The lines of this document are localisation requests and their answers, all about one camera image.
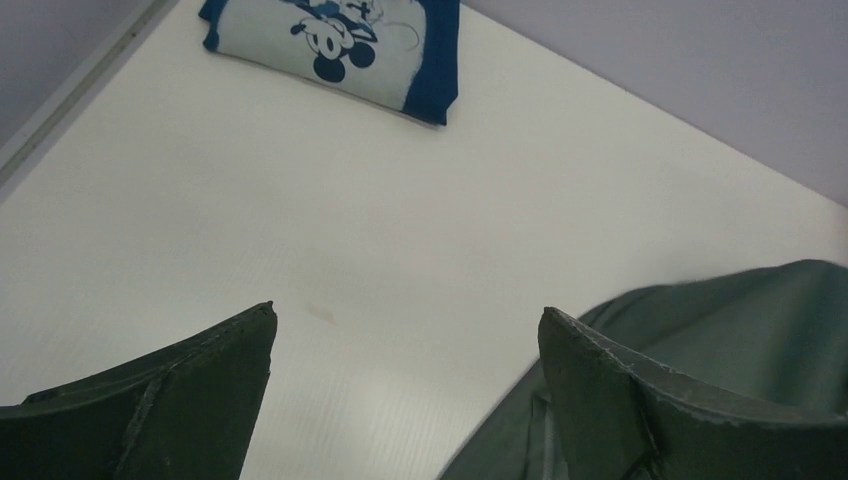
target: cloth bag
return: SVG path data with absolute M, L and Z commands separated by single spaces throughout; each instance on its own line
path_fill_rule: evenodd
M 459 0 L 207 0 L 203 45 L 446 125 Z

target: lavender wall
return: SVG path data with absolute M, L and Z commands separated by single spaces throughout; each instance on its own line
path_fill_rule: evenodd
M 139 3 L 0 1 L 0 145 Z
M 848 1 L 467 3 L 848 205 Z

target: scuff mark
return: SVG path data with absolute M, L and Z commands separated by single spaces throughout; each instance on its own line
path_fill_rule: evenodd
M 306 304 L 306 313 L 316 317 L 320 320 L 324 320 L 325 322 L 336 325 L 336 317 L 333 315 L 333 311 L 327 307 L 322 307 L 320 305 L 315 305 L 314 303 Z

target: green fabric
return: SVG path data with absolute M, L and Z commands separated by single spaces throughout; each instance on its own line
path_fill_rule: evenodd
M 276 332 L 271 303 L 259 304 L 0 407 L 0 479 L 239 478 Z
M 570 480 L 848 476 L 845 416 L 710 385 L 555 308 L 539 350 Z
M 539 362 L 480 425 L 441 478 L 568 479 Z
M 821 261 L 626 293 L 580 321 L 697 378 L 834 413 L 848 393 L 848 270 Z
M 580 321 L 702 382 L 755 399 L 845 413 L 846 292 L 848 270 L 806 260 L 634 290 L 590 310 Z M 533 412 L 539 411 L 540 398 L 549 398 L 547 392 L 537 363 L 442 478 L 543 478 L 536 467 L 544 465 L 545 436 Z M 557 454 L 555 463 L 562 458 Z M 567 478 L 558 464 L 561 478 Z

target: cartoon graphic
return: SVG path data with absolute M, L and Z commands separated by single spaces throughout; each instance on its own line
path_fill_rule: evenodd
M 345 78 L 348 61 L 357 68 L 368 68 L 376 54 L 373 25 L 383 17 L 380 0 L 281 0 L 297 6 L 310 16 L 291 28 L 292 35 L 303 34 L 317 55 L 312 64 L 324 81 L 339 83 Z

